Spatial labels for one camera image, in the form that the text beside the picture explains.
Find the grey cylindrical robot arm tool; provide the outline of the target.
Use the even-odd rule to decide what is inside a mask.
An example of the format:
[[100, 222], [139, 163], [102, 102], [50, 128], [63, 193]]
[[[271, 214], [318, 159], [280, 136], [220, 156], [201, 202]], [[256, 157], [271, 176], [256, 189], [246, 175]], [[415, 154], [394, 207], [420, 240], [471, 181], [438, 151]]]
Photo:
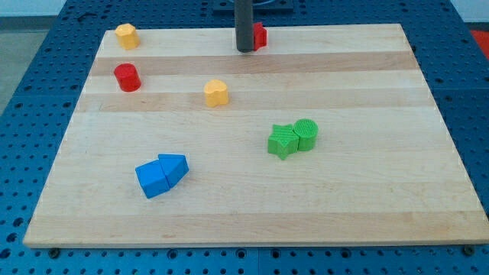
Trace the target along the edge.
[[253, 1], [234, 0], [235, 39], [239, 52], [248, 53], [254, 49]]

